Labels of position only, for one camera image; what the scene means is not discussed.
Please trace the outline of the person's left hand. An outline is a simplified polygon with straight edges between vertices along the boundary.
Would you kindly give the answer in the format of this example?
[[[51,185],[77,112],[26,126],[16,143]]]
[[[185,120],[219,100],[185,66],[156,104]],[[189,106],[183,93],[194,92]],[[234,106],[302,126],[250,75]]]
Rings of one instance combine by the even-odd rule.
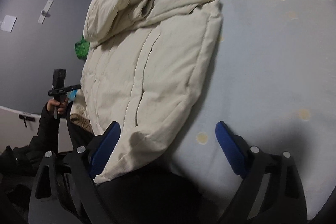
[[[66,97],[63,99],[61,102],[55,100],[55,99],[50,99],[47,102],[47,110],[54,114],[55,110],[59,115],[63,115],[66,111],[66,108],[68,106],[68,98]]]

